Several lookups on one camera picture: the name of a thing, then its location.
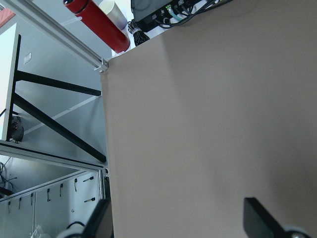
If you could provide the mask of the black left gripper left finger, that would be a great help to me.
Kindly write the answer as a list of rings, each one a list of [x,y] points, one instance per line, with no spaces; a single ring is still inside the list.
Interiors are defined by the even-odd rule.
[[[98,201],[84,230],[84,238],[109,238],[110,237],[110,200]]]

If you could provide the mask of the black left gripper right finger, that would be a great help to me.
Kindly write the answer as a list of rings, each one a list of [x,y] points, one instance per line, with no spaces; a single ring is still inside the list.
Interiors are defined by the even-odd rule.
[[[248,238],[290,238],[289,233],[255,197],[244,198],[243,229]]]

